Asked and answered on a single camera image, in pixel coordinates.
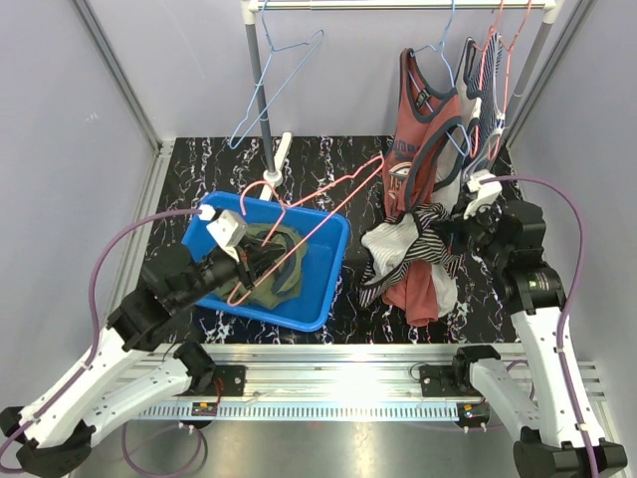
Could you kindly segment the grey clothes rack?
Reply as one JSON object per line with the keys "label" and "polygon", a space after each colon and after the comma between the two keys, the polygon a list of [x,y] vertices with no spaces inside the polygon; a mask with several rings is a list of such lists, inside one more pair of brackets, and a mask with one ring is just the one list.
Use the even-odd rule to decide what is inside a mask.
{"label": "grey clothes rack", "polygon": [[[501,1],[456,1],[445,53],[459,55],[461,38],[482,36]],[[522,19],[524,1],[506,1],[504,18]],[[556,13],[555,1],[532,1],[531,12]],[[221,38],[232,46],[245,28],[247,55],[235,56],[219,125],[237,146],[250,135],[286,143],[303,136],[392,133],[398,58],[406,48],[437,45],[450,1],[225,1]],[[425,74],[448,87],[443,63],[426,50]]]}

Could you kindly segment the navy striped tank top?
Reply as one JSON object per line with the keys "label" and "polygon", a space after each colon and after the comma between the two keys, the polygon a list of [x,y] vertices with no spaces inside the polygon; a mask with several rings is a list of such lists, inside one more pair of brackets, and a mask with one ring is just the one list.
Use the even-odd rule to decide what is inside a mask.
{"label": "navy striped tank top", "polygon": [[504,132],[506,115],[497,100],[497,75],[504,49],[501,39],[502,35],[495,33],[484,52],[478,50],[473,39],[467,40],[468,64],[464,67],[463,80],[467,85],[467,98],[477,100],[468,127],[472,149],[477,151],[465,159],[462,173],[464,182],[473,173],[492,167],[496,146]]}

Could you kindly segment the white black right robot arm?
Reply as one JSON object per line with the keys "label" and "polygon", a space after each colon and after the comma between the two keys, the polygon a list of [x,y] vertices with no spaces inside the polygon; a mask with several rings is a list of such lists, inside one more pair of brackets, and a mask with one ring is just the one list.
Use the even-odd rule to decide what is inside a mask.
{"label": "white black right robot arm", "polygon": [[487,206],[468,218],[435,223],[456,250],[479,255],[525,351],[531,391],[510,375],[492,346],[468,346],[452,360],[451,383],[487,400],[514,442],[522,477],[611,477],[628,464],[622,445],[597,421],[581,378],[568,328],[566,293],[543,259],[540,207],[512,201],[499,217]]}

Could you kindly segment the black white striped tank top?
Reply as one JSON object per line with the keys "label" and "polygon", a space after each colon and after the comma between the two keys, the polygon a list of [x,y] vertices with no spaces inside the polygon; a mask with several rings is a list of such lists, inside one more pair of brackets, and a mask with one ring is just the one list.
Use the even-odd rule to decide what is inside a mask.
{"label": "black white striped tank top", "polygon": [[369,253],[369,262],[358,287],[359,305],[369,306],[404,279],[417,261],[443,268],[436,285],[454,285],[462,258],[450,252],[435,230],[449,218],[439,203],[418,205],[410,212],[386,217],[363,233],[360,242]]}

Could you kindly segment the green graphic tank top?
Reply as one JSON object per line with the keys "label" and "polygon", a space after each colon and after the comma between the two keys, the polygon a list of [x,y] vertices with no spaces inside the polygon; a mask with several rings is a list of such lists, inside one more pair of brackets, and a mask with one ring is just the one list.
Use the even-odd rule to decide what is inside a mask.
{"label": "green graphic tank top", "polygon": [[[296,229],[280,225],[271,237],[269,245],[282,245],[285,252],[288,252],[301,240],[302,236]],[[302,266],[307,252],[307,244],[300,246],[281,267],[249,295],[245,303],[273,310],[281,303],[296,298],[302,288]]]}

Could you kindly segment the pink hanger at right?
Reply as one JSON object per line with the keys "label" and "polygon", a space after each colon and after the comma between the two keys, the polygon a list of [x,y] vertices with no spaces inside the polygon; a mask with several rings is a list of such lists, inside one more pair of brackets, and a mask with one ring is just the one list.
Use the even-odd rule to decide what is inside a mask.
{"label": "pink hanger at right", "polygon": [[506,125],[509,101],[511,56],[529,17],[532,1],[522,3],[525,15],[513,38],[507,42],[499,31],[506,1],[501,1],[495,21],[487,31],[477,71],[477,89],[482,94],[479,124],[474,128],[471,158],[489,163],[497,155]]}

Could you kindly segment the red graphic tank top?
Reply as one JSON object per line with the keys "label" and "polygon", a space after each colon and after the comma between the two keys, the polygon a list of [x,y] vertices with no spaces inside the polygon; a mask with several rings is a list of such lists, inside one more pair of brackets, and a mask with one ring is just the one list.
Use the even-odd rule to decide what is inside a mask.
{"label": "red graphic tank top", "polygon": [[[384,208],[394,216],[431,201],[438,159],[460,125],[458,92],[436,91],[418,68],[414,50],[399,57],[399,103],[396,131],[382,170]],[[432,266],[412,263],[401,281],[382,295],[385,304],[405,312],[407,324],[424,327],[439,318]]]}

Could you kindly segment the blue plastic bin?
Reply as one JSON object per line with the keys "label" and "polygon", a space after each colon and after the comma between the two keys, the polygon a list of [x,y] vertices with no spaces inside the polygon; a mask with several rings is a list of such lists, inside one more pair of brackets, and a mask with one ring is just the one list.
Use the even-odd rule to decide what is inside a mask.
{"label": "blue plastic bin", "polygon": [[[274,223],[282,210],[274,201],[263,201],[246,197],[245,207],[248,224]],[[201,204],[214,208],[241,212],[240,195],[216,191],[206,195]],[[281,225],[292,227],[305,237],[325,217],[327,211],[296,207],[288,210]],[[328,221],[305,243],[308,252],[303,261],[303,282],[300,294],[283,302],[273,310],[255,305],[232,308],[225,299],[209,294],[197,305],[206,309],[222,311],[232,315],[265,322],[272,325],[309,333],[320,329],[327,320],[344,251],[349,240],[349,223],[340,214],[332,215]],[[205,229],[205,222],[193,218],[182,239],[193,259],[200,260],[216,247],[216,242]]]}

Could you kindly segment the blue hanger under red top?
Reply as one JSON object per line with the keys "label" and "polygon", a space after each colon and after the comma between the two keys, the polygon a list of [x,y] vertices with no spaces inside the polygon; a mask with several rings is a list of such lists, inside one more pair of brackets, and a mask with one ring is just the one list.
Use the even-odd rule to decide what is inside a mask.
{"label": "blue hanger under red top", "polygon": [[[411,52],[411,57],[415,58],[416,55],[420,52],[426,51],[426,50],[430,50],[431,52],[434,52],[438,58],[441,60],[441,62],[443,63],[443,65],[446,68],[447,74],[448,74],[448,78],[449,78],[449,86],[451,87],[452,90],[456,89],[456,80],[455,80],[455,76],[454,76],[454,72],[451,68],[451,65],[445,55],[445,48],[447,45],[447,40],[448,40],[448,36],[449,36],[449,32],[452,26],[452,23],[454,21],[454,17],[455,17],[455,13],[456,13],[456,1],[455,0],[451,0],[450,1],[450,14],[448,17],[448,20],[445,24],[445,27],[443,29],[443,32],[440,36],[439,42],[437,45],[434,44],[426,44],[420,48],[417,49],[413,49]],[[456,150],[458,151],[458,153],[461,155],[462,158],[466,158],[469,155],[469,146],[470,146],[470,140],[469,140],[469,136],[467,133],[466,128],[463,125],[459,126],[460,132],[462,134],[462,139],[463,142],[457,142],[453,135],[449,132],[447,132],[447,136],[449,141],[452,143],[452,145],[456,148]]]}

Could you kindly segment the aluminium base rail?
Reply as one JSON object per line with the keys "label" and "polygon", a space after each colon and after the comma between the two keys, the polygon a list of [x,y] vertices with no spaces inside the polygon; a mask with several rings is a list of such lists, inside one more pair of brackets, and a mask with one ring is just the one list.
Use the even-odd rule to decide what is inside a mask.
{"label": "aluminium base rail", "polygon": [[571,346],[205,346],[118,358],[87,423],[102,440],[141,415],[179,420],[438,421],[555,448],[606,440]]}

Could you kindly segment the white navy trimmed tank top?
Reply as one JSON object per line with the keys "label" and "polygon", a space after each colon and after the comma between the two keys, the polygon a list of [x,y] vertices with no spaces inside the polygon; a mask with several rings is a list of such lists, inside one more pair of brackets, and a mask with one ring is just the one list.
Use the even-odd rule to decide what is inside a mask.
{"label": "white navy trimmed tank top", "polygon": [[[470,154],[469,141],[465,139],[465,133],[469,133],[480,120],[483,94],[479,89],[478,80],[474,79],[474,63],[478,54],[476,41],[469,37],[465,41],[455,77],[463,128],[453,131],[437,162],[432,200],[441,204],[447,213],[452,212],[459,199],[461,170],[466,156]],[[440,319],[452,312],[455,307],[458,297],[456,280],[442,265],[433,265],[432,282],[437,306],[434,318]]]}

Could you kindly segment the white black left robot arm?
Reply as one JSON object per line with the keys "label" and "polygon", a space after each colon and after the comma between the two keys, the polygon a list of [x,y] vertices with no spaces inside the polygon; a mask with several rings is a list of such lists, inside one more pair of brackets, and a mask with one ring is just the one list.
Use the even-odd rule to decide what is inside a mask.
{"label": "white black left robot arm", "polygon": [[242,239],[234,255],[216,247],[200,259],[183,244],[162,247],[142,267],[137,287],[110,313],[78,367],[33,404],[2,411],[1,430],[8,441],[19,443],[22,471],[63,477],[153,403],[182,393],[202,395],[217,386],[213,359],[201,345],[186,342],[149,374],[107,392],[163,343],[196,302],[226,285],[254,288],[285,254],[282,245],[262,245],[258,239]]}

